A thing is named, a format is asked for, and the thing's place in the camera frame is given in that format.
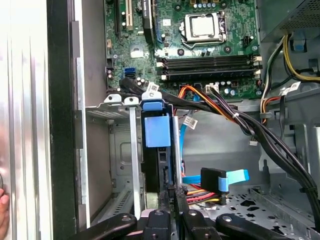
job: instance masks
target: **black plastic clip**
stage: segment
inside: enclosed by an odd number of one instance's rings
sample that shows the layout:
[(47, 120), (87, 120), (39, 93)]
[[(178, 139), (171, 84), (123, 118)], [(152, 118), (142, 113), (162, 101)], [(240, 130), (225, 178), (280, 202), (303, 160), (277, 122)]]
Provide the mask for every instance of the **black plastic clip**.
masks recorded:
[(303, 187), (303, 188), (300, 188), (299, 190), (300, 190), (300, 193), (303, 193), (303, 194), (318, 191), (316, 186), (309, 187), (309, 188)]

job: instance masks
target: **finger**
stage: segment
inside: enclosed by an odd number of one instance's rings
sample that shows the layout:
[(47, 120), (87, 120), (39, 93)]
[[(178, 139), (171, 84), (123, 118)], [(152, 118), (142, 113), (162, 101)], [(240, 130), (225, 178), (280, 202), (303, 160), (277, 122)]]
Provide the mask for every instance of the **finger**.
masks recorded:
[(9, 227), (9, 211), (6, 211), (4, 214), (3, 223), (0, 226), (0, 240), (4, 240)]
[(9, 206), (9, 196), (3, 195), (0, 198), (0, 226), (2, 225), (2, 223), (5, 219), (8, 206)]

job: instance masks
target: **motherboard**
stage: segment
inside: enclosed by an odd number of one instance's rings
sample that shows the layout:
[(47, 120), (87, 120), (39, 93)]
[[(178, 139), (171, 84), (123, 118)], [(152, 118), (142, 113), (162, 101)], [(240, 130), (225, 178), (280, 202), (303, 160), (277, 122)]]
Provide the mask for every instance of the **motherboard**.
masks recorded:
[(192, 85), (261, 97), (254, 0), (105, 0), (105, 34), (108, 91), (128, 77), (174, 95)]

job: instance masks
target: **cpu socket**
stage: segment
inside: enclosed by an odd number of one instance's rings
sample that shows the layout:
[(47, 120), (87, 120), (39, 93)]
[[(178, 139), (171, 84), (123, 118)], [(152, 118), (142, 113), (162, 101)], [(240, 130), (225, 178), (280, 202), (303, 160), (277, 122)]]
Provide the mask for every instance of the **cpu socket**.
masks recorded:
[(189, 49), (196, 45), (223, 44), (227, 40), (225, 12), (187, 14), (179, 30), (182, 44)]

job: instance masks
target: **blue sata port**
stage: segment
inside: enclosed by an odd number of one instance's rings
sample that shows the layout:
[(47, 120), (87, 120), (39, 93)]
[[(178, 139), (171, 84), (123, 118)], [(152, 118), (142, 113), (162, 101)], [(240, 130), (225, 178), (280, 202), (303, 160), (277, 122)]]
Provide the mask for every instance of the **blue sata port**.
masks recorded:
[(136, 68), (135, 67), (126, 67), (124, 69), (124, 74), (135, 74)]
[(124, 69), (124, 76), (130, 79), (136, 79), (136, 68), (135, 67), (126, 67)]

